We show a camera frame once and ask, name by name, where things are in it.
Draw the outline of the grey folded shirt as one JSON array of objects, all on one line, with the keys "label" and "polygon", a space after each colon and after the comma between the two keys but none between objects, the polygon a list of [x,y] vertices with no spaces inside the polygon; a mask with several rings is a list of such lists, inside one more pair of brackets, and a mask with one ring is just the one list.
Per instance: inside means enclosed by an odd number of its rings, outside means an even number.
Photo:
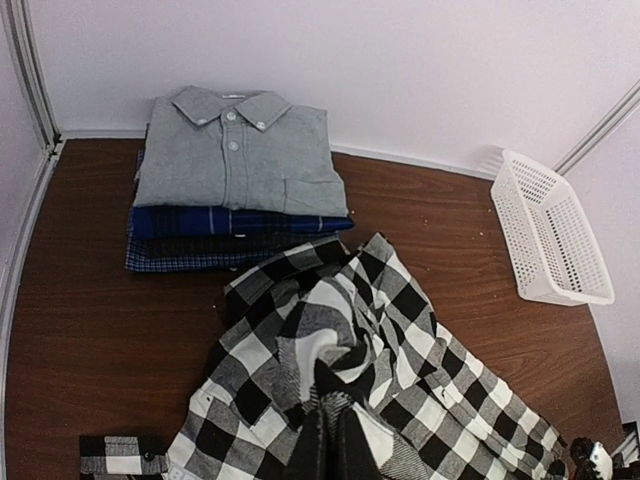
[{"label": "grey folded shirt", "polygon": [[222,94],[196,86],[155,101],[134,204],[349,213],[326,111],[272,91]]}]

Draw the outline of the blue white checked folded shirt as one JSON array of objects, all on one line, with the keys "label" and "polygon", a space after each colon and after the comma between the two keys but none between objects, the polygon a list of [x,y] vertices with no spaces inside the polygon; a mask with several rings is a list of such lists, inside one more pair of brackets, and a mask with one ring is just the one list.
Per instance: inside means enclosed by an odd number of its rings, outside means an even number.
[{"label": "blue white checked folded shirt", "polygon": [[255,265],[282,250],[262,250],[235,254],[204,254],[151,258],[143,240],[127,238],[125,268],[136,273],[172,273],[199,270],[234,270]]}]

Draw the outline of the blue plaid folded shirt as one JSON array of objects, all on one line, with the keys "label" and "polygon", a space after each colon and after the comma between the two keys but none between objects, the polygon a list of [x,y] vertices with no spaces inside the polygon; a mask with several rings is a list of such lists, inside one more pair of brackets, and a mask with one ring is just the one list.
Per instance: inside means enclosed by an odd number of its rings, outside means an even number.
[{"label": "blue plaid folded shirt", "polygon": [[260,210],[230,210],[220,206],[133,207],[129,233],[136,240],[233,236],[260,233],[321,234],[350,230],[350,217],[287,215]]}]

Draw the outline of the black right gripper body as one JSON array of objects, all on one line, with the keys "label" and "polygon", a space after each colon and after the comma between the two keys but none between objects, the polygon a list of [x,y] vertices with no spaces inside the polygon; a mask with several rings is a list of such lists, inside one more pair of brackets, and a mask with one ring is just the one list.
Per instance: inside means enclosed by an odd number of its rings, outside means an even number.
[{"label": "black right gripper body", "polygon": [[575,480],[621,480],[639,479],[639,461],[628,466],[618,466],[601,442],[587,437],[574,439],[570,456],[575,465],[571,479]]}]

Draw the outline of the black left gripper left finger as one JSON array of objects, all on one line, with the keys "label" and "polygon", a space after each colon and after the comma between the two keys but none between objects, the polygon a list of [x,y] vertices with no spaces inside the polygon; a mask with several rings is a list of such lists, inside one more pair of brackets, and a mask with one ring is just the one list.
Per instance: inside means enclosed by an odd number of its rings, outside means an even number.
[{"label": "black left gripper left finger", "polygon": [[329,474],[329,432],[324,412],[311,411],[287,464],[287,478],[324,480]]}]

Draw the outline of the left aluminium frame post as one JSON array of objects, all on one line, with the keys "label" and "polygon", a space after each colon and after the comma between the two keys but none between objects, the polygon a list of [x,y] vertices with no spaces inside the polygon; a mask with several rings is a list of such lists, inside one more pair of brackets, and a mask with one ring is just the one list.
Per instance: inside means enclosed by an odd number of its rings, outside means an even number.
[{"label": "left aluminium frame post", "polygon": [[41,147],[52,155],[61,133],[54,117],[37,51],[29,2],[2,0],[1,16],[9,52]]}]

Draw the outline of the aluminium frame post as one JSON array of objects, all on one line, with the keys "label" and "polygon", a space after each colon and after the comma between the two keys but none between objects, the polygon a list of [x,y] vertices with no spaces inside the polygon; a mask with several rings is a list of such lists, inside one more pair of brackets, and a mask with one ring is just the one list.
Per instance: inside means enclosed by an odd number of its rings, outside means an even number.
[{"label": "aluminium frame post", "polygon": [[29,2],[2,0],[1,16],[9,52],[41,147],[52,155],[61,133],[54,117],[37,51]]},{"label": "aluminium frame post", "polygon": [[556,164],[553,170],[565,175],[574,169],[639,108],[640,81],[622,96],[599,122]]}]

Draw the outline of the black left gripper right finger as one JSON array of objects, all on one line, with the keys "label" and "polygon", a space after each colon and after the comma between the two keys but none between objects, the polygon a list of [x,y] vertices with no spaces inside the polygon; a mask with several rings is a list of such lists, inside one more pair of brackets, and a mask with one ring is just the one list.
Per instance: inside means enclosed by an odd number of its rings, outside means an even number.
[{"label": "black left gripper right finger", "polygon": [[382,475],[352,408],[341,409],[332,437],[332,473],[339,480],[375,480]]}]

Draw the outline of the white plastic laundry basket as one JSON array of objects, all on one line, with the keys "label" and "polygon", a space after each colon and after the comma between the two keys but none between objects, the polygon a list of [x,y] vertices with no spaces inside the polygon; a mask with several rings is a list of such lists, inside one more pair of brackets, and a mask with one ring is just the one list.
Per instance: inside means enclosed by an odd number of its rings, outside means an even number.
[{"label": "white plastic laundry basket", "polygon": [[569,182],[529,157],[501,151],[490,190],[518,294],[562,306],[611,305],[614,288]]}]

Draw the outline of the right aluminium frame post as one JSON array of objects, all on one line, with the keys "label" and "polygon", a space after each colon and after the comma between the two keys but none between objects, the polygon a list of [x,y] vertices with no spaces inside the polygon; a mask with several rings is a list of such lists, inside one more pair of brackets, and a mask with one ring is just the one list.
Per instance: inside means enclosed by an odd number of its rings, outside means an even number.
[{"label": "right aluminium frame post", "polygon": [[639,108],[640,81],[622,96],[599,122],[556,164],[553,170],[565,175],[574,169]]}]

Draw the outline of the dark folded shirt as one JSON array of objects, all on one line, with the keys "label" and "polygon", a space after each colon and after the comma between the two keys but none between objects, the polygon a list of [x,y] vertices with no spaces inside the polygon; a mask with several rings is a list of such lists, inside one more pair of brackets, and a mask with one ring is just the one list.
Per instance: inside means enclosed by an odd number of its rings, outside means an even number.
[{"label": "dark folded shirt", "polygon": [[143,240],[151,258],[204,254],[235,254],[283,250],[326,237],[326,234],[260,233],[231,236],[176,237]]}]

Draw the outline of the black white plaid shirt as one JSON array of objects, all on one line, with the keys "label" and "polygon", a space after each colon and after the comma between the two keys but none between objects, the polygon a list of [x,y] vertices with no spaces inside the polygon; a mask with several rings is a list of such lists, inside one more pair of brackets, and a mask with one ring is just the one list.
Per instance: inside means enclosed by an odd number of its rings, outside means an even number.
[{"label": "black white plaid shirt", "polygon": [[173,441],[83,436],[84,479],[288,479],[307,415],[352,408],[381,479],[564,479],[565,442],[435,316],[394,247],[334,237],[227,285],[229,330]]}]

